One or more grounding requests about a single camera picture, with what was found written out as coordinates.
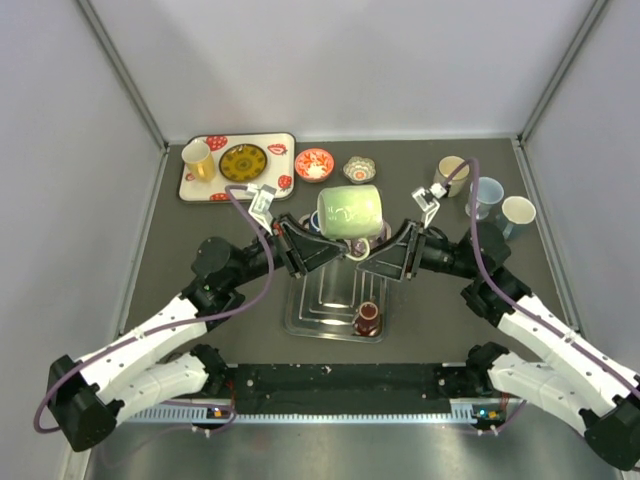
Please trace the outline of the light green mug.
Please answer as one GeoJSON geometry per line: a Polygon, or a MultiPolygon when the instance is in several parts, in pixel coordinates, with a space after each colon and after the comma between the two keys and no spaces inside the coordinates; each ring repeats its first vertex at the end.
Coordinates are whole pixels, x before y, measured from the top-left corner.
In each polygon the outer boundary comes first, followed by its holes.
{"type": "Polygon", "coordinates": [[[350,185],[323,189],[317,197],[321,234],[331,240],[349,243],[346,257],[362,261],[350,254],[350,241],[379,232],[383,225],[382,201],[374,185],[350,185]]]}

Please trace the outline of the grey blue mug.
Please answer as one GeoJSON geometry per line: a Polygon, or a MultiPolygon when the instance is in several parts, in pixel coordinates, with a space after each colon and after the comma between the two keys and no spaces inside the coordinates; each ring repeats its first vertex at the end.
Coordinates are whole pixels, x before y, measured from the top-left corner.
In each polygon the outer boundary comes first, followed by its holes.
{"type": "Polygon", "coordinates": [[[503,201],[496,221],[504,239],[509,240],[525,231],[536,216],[536,207],[528,198],[510,196],[503,201]]]}

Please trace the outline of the cream speckled mug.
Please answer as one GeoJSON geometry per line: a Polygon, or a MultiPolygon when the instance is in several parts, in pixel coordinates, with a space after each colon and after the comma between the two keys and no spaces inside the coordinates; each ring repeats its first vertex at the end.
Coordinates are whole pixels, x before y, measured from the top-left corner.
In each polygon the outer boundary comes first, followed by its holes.
{"type": "Polygon", "coordinates": [[[463,189],[470,175],[468,163],[458,156],[447,156],[442,158],[434,173],[433,181],[442,184],[447,179],[447,197],[457,196],[463,189]]]}

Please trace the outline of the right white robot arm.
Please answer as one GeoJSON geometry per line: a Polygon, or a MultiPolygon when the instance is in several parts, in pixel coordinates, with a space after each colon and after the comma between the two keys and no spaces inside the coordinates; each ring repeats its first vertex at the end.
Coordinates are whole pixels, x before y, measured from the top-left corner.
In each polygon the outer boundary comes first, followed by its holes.
{"type": "Polygon", "coordinates": [[[419,269],[467,278],[467,307],[538,357],[530,363],[500,346],[474,349],[466,380],[476,394],[515,395],[562,420],[609,465],[639,467],[639,374],[567,326],[504,267],[511,250],[499,229],[474,224],[457,243],[407,220],[371,251],[360,270],[394,281],[419,269]]]}

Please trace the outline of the pale blue footed mug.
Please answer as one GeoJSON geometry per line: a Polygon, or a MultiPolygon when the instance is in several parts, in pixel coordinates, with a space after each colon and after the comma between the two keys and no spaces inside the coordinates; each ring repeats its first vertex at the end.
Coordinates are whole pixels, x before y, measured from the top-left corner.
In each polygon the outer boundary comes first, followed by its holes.
{"type": "Polygon", "coordinates": [[[477,182],[472,181],[470,185],[469,197],[465,205],[465,213],[471,216],[472,205],[476,205],[476,219],[478,221],[486,219],[494,206],[498,205],[504,196],[502,184],[491,177],[480,177],[477,182]],[[476,202],[473,202],[473,189],[477,190],[476,202]]]}

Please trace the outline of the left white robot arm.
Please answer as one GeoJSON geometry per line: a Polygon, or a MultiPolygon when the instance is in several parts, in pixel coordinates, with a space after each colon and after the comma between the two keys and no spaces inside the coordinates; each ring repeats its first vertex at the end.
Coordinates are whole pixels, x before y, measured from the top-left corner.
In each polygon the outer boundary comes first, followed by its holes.
{"type": "Polygon", "coordinates": [[[149,407],[197,392],[220,394],[227,374],[215,349],[197,346],[169,364],[162,358],[266,295],[247,301],[239,287],[260,277],[271,281],[279,268],[292,276],[310,273],[348,250],[345,241],[306,230],[289,214],[265,229],[250,226],[256,239],[244,248],[220,237],[204,240],[192,263],[193,280],[150,319],[93,353],[51,364],[39,408],[49,411],[56,422],[51,430],[73,451],[95,447],[149,407]]]}

